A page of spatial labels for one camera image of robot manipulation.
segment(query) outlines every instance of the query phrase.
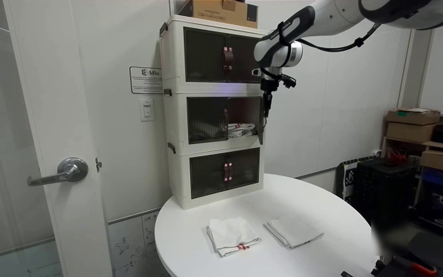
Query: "cable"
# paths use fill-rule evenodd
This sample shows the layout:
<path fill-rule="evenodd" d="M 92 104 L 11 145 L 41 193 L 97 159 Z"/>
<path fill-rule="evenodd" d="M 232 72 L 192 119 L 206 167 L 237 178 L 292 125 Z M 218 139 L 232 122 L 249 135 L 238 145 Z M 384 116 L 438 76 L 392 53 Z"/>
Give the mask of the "cable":
<path fill-rule="evenodd" d="M 375 24 L 363 38 L 358 38 L 354 44 L 341 47 L 341 48 L 323 48 L 323 47 L 317 47 L 317 45 L 314 45 L 307 41 L 303 41 L 303 39 L 298 39 L 297 42 L 300 42 L 306 47 L 324 51 L 324 53 L 344 53 L 344 51 L 354 50 L 354 48 L 361 48 L 364 41 L 367 41 L 378 28 L 380 28 L 380 24 Z"/>

